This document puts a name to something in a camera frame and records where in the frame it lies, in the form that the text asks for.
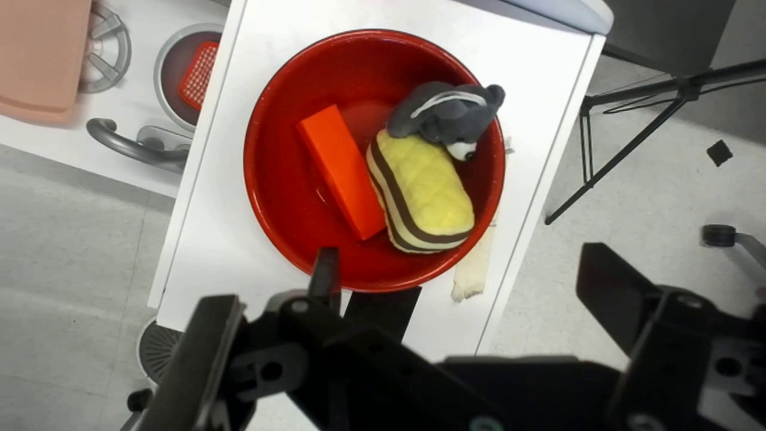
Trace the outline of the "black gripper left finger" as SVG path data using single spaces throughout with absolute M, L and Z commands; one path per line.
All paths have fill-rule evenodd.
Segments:
M 238 431 L 241 418 L 223 392 L 238 326 L 235 295 L 196 303 L 135 431 Z

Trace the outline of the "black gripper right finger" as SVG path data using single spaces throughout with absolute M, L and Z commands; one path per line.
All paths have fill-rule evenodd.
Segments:
M 579 253 L 577 297 L 611 340 L 624 353 L 631 353 L 643 324 L 663 297 L 663 290 L 607 244 L 585 241 Z

